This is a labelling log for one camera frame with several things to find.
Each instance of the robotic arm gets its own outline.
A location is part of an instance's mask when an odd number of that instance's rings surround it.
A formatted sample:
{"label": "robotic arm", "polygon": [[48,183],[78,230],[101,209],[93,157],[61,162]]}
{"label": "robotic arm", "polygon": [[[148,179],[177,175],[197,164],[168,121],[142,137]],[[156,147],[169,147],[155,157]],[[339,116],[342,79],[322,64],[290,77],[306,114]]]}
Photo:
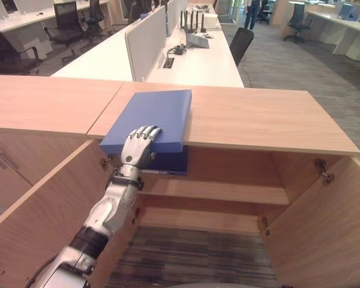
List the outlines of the robotic arm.
{"label": "robotic arm", "polygon": [[92,273],[111,235],[123,225],[137,191],[143,188],[140,170],[151,162],[151,144],[160,132],[156,126],[145,126],[128,135],[121,152],[122,166],[112,175],[104,197],[91,209],[71,243],[45,270],[36,288],[90,287],[82,275]]}

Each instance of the robot finger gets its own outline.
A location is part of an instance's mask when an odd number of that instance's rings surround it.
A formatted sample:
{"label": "robot finger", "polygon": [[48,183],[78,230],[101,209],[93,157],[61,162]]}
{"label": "robot finger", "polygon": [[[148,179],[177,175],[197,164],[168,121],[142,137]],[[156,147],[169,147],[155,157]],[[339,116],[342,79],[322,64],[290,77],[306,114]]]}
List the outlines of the robot finger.
{"label": "robot finger", "polygon": [[150,134],[150,132],[152,132],[153,129],[155,129],[157,126],[147,126],[143,133],[142,136],[144,137],[144,139],[146,139],[148,137],[148,135]]}
{"label": "robot finger", "polygon": [[151,137],[152,141],[153,141],[160,134],[160,132],[161,132],[161,128],[156,127],[150,132],[148,137]]}
{"label": "robot finger", "polygon": [[140,138],[141,134],[143,133],[143,131],[145,130],[147,126],[141,126],[140,128],[138,128],[136,130],[136,134],[137,134],[137,138]]}
{"label": "robot finger", "polygon": [[133,131],[132,131],[132,132],[128,135],[128,137],[129,137],[129,138],[132,138],[132,137],[133,137],[133,135],[136,133],[136,131],[137,131],[136,129],[135,129],[135,130],[133,130]]}

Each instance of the wooden cabinet top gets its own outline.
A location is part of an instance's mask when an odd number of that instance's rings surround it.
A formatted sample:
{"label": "wooden cabinet top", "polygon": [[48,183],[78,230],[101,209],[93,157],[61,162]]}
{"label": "wooden cabinet top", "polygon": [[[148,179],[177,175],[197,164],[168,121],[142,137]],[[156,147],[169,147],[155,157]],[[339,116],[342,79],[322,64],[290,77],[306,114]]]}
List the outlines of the wooden cabinet top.
{"label": "wooden cabinet top", "polygon": [[306,91],[125,82],[90,129],[104,137],[135,92],[192,89],[184,143],[267,151],[355,155],[359,149]]}
{"label": "wooden cabinet top", "polygon": [[359,149],[305,91],[0,76],[0,128],[103,138],[138,91],[192,89],[184,143],[355,155]]}
{"label": "wooden cabinet top", "polygon": [[0,76],[0,128],[85,135],[122,84]]}

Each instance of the blue book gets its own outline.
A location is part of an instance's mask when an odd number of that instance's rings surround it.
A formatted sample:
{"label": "blue book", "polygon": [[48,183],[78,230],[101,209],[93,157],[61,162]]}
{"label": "blue book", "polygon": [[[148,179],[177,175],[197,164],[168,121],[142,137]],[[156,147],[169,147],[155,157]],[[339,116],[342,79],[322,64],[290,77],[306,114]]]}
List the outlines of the blue book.
{"label": "blue book", "polygon": [[108,154],[120,154],[127,136],[140,126],[156,125],[162,129],[152,151],[182,152],[183,137],[192,100],[191,90],[137,92],[101,141]]}

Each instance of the cabinet door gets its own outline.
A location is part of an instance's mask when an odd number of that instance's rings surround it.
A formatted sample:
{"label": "cabinet door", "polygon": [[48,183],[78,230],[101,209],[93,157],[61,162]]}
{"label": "cabinet door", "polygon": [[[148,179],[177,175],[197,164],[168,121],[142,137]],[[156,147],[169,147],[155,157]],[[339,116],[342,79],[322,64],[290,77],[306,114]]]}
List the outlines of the cabinet door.
{"label": "cabinet door", "polygon": [[0,205],[7,209],[32,186],[0,159]]}
{"label": "cabinet door", "polygon": [[[104,156],[99,142],[88,140],[0,216],[0,287],[23,287],[27,278],[72,240],[104,195],[110,176],[110,169],[100,166]],[[112,243],[109,253],[124,251],[125,245]],[[107,280],[101,267],[110,259],[114,260],[113,255],[107,253],[99,259],[94,287]]]}
{"label": "cabinet door", "polygon": [[299,288],[360,284],[360,162],[343,157],[262,233],[274,271]]}
{"label": "cabinet door", "polygon": [[9,157],[17,171],[34,185],[85,140],[85,136],[0,131],[0,152]]}

